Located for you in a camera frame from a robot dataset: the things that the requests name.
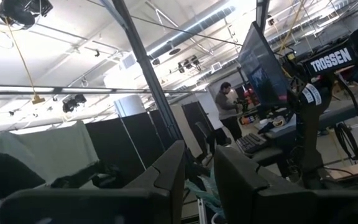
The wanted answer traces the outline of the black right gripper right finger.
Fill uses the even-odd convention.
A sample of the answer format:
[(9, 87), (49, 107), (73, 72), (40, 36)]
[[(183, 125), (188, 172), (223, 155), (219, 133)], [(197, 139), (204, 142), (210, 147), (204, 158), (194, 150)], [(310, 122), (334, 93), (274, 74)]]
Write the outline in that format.
[(228, 224), (358, 224), (358, 190), (309, 190), (231, 147), (217, 147), (214, 174)]

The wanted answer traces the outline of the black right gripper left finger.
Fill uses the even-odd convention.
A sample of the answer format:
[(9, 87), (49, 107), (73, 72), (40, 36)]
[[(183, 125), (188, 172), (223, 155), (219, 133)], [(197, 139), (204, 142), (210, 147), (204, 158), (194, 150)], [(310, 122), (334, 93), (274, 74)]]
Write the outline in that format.
[(120, 189), (81, 189), (99, 162), (53, 184), (21, 190), (0, 207), (0, 224), (180, 224), (185, 181), (183, 141)]

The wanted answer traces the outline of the black keyboard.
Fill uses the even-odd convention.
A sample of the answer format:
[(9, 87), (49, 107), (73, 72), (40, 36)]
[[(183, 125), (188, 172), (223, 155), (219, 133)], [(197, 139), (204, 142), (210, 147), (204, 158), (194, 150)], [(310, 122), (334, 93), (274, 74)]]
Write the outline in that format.
[(254, 154), (269, 146), (269, 142), (264, 137), (254, 133), (239, 138), (236, 144), (245, 154)]

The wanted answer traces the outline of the black room divider panel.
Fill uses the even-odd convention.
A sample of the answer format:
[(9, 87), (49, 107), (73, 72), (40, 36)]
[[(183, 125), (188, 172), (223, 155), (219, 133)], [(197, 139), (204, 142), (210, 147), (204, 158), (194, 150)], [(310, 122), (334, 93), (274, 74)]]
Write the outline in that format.
[[(200, 133), (200, 131), (196, 127), (195, 123), (197, 123), (198, 121), (201, 121), (207, 128), (209, 128), (211, 130), (211, 125), (207, 118), (207, 115), (204, 112), (204, 109), (202, 108), (201, 104), (198, 101), (187, 104), (187, 105), (183, 105), (182, 108), (183, 108), (185, 116), (188, 120), (188, 124), (190, 125), (190, 128), (191, 128), (191, 130), (192, 130), (192, 132), (193, 132), (193, 134), (202, 150), (202, 148), (204, 148), (203, 135)], [(205, 156), (203, 154), (197, 157), (197, 159), (204, 159), (204, 158), (205, 158)]]
[(87, 123), (85, 126), (99, 159), (118, 166), (124, 185), (145, 171), (120, 119)]
[(175, 142), (158, 110), (127, 116), (122, 120), (146, 168)]

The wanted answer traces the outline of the black office chair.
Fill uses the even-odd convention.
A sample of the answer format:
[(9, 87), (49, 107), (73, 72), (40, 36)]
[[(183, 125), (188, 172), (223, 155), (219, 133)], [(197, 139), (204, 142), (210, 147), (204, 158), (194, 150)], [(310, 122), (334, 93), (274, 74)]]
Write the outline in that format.
[(201, 121), (195, 125), (203, 135), (204, 148), (202, 150), (205, 157), (213, 156), (216, 146), (228, 146), (232, 143), (231, 138), (226, 136), (222, 128), (211, 131)]

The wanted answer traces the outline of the beige room divider panel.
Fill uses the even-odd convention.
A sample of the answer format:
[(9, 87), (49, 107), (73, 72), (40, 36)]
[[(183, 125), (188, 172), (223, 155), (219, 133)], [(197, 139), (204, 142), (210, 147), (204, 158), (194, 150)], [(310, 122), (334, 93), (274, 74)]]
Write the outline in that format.
[(202, 155), (203, 152), (190, 128), (190, 125), (188, 124), (188, 120), (181, 105), (170, 105), (170, 109), (172, 110), (180, 132), (192, 155), (194, 157)]

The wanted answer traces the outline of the person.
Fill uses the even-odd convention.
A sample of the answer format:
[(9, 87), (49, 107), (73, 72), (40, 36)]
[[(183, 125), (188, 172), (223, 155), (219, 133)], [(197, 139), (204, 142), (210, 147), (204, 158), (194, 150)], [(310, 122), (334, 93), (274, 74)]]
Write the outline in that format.
[(0, 200), (14, 192), (33, 189), (45, 180), (23, 162), (0, 152)]
[(234, 141), (242, 137), (242, 130), (237, 121), (238, 112), (242, 111), (242, 105), (231, 101), (227, 96), (231, 91), (231, 84), (223, 82), (215, 96), (215, 104), (219, 113), (219, 120), (229, 130)]

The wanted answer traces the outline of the red storage shelving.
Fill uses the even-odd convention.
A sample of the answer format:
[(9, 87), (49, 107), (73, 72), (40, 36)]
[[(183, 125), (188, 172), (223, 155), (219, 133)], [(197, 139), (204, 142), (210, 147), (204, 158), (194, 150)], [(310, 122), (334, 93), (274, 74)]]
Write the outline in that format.
[(251, 88), (245, 89), (244, 97), (249, 105), (253, 105), (253, 106), (259, 105), (259, 100), (258, 100), (256, 94), (254, 93), (253, 89), (251, 89)]

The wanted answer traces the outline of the grey aluminium crossbar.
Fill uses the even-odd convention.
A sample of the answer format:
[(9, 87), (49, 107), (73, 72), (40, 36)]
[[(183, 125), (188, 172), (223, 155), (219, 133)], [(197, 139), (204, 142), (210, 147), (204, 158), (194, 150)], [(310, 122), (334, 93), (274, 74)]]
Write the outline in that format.
[(149, 89), (80, 88), (60, 86), (0, 85), (0, 95), (103, 95), (103, 94), (151, 94)]

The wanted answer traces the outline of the white fabric partition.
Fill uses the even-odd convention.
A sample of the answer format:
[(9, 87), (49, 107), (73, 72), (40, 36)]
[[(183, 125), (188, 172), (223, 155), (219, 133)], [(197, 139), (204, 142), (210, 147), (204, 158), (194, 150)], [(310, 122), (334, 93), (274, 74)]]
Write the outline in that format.
[(17, 158), (47, 182), (73, 174), (98, 160), (81, 121), (36, 133), (0, 133), (0, 152)]

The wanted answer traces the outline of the dark grey desk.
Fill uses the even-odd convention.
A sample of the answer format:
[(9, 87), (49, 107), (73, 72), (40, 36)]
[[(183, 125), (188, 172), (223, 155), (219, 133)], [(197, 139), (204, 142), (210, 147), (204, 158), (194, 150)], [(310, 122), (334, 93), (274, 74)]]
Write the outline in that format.
[[(356, 117), (351, 100), (332, 101), (328, 110), (319, 117), (318, 129), (325, 129), (337, 123)], [(263, 133), (268, 147), (256, 152), (252, 159), (262, 166), (277, 164), (279, 169), (287, 168), (287, 155), (295, 147), (296, 117), (281, 128), (273, 128)]]

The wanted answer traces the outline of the black computer monitor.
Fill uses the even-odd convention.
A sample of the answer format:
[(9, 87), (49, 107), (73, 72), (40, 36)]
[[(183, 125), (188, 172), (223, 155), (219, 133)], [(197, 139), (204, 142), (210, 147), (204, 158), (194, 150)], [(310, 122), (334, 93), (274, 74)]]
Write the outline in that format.
[(285, 116), (289, 81), (256, 21), (249, 27), (237, 61), (265, 116)]

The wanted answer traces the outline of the grey aluminium upright post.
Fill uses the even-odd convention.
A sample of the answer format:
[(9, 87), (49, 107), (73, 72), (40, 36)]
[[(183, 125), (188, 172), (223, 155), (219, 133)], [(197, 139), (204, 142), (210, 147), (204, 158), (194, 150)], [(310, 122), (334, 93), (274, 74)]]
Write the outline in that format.
[(169, 134), (174, 140), (184, 140), (163, 89), (150, 61), (148, 60), (147, 53), (124, 0), (99, 1), (126, 33), (132, 51), (142, 69), (145, 80), (149, 86), (155, 104), (162, 115), (163, 122), (166, 125)]

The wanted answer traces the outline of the grey ceiling duct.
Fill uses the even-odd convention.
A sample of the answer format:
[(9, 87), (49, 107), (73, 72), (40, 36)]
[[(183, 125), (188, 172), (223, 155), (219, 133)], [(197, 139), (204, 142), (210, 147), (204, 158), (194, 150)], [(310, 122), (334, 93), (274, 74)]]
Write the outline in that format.
[(201, 33), (235, 11), (236, 6), (228, 1), (220, 1), (210, 6), (183, 25), (174, 27), (171, 32), (146, 47), (149, 59), (153, 60), (171, 51), (174, 47), (190, 40), (196, 34)]

